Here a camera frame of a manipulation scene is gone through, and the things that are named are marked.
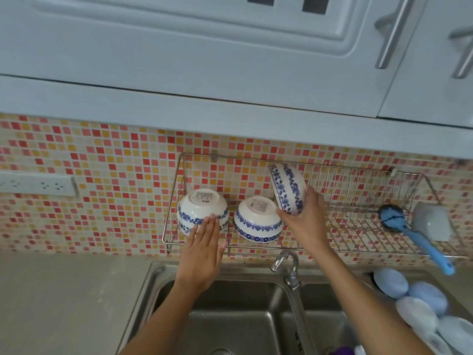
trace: cabinet handle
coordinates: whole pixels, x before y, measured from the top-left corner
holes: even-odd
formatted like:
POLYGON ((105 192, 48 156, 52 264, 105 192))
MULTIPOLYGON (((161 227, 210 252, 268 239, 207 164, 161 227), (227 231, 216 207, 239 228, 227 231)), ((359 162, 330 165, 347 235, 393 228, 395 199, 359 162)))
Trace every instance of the cabinet handle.
MULTIPOLYGON (((473 27, 462 28, 453 30, 448 38, 450 40, 454 40, 457 38, 473 36, 473 27)), ((472 69, 473 66, 473 39, 470 41, 468 46, 463 50, 462 55, 460 56, 460 60, 458 61, 455 70, 453 71, 452 77, 461 79, 466 78, 468 73, 472 69)))
POLYGON ((396 49, 413 3, 414 0, 401 0, 394 13, 380 17, 376 20, 375 28, 378 31, 382 31, 382 29, 385 29, 387 26, 391 27, 391 31, 383 42, 383 47, 379 53, 375 68, 384 70, 389 66, 389 61, 396 49))

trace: wire dish rack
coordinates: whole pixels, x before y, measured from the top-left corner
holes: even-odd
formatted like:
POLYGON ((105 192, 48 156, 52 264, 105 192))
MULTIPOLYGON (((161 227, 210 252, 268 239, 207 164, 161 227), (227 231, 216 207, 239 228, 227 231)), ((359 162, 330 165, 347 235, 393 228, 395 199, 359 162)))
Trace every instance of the wire dish rack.
MULTIPOLYGON (((223 194, 228 202, 228 230, 220 237, 228 242, 227 254, 243 256, 276 256, 283 249, 303 252, 289 229, 271 243, 254 243, 242 238, 233 228, 232 218, 238 203, 252 195, 274 200, 267 166, 279 161, 255 160, 219 155, 181 153, 164 223, 162 241, 167 254, 181 252, 186 235, 177 226, 176 208, 187 192, 210 188, 223 194)), ((327 210, 327 236, 332 248, 347 254, 388 254, 427 256, 401 233, 386 231, 379 222, 377 210, 386 203, 404 210, 410 223, 411 210, 417 202, 440 204, 429 179, 419 173, 338 167, 297 162, 284 162, 296 167, 307 184, 324 195, 327 210)), ((456 233, 449 242, 432 242, 451 258, 467 257, 456 233)))

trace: mosaic tile backsplash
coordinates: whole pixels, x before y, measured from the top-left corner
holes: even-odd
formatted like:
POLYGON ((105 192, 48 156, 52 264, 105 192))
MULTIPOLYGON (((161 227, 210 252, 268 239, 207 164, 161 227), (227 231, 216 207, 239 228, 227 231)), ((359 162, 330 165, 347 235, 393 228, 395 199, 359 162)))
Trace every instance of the mosaic tile backsplash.
MULTIPOLYGON (((183 152, 208 155, 216 150, 266 161, 384 170, 394 166, 426 174, 466 252, 473 253, 471 160, 1 113, 0 127, 1 169, 72 175, 79 190, 78 197, 0 194, 1 250, 175 256, 166 254, 161 237, 177 160, 183 152)), ((211 187, 235 204, 250 195, 272 193, 268 175, 251 162, 226 160, 207 166, 187 165, 189 189, 211 187)), ((362 237, 354 235, 349 241, 358 244, 358 240, 362 242, 362 237)), ((238 248, 245 240, 230 241, 230 259, 258 261, 270 254, 264 249, 247 254, 247 249, 238 248)), ((279 246, 293 244, 290 232, 278 239, 279 246)), ((307 254, 300 255, 309 260, 307 254)), ((416 255, 341 252, 340 256, 347 263, 428 262, 416 255)))

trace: faucet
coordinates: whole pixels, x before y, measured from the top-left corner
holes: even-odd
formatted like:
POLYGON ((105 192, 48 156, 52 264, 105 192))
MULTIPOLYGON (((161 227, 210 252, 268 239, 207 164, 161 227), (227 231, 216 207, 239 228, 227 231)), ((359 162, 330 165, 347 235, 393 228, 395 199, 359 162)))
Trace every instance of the faucet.
POLYGON ((278 271, 280 265, 285 261, 289 256, 292 256, 292 269, 289 274, 284 278, 284 282, 291 288, 291 290, 296 290, 301 286, 302 282, 297 279, 297 268, 299 267, 299 257, 296 252, 292 250, 283 250, 280 255, 276 258, 273 265, 271 265, 271 270, 275 273, 278 271))

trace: blue scrub brush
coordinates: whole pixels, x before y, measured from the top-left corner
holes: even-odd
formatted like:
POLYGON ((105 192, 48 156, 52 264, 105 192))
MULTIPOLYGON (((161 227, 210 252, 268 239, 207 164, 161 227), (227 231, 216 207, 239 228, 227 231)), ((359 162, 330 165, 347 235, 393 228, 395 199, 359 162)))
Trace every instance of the blue scrub brush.
POLYGON ((394 204, 385 204, 378 210, 379 220, 389 231, 398 231, 407 235, 412 243, 421 248, 430 259, 437 264, 445 275, 453 275, 455 268, 453 264, 437 248, 435 248, 422 233, 411 230, 406 225, 406 217, 402 208, 394 204))

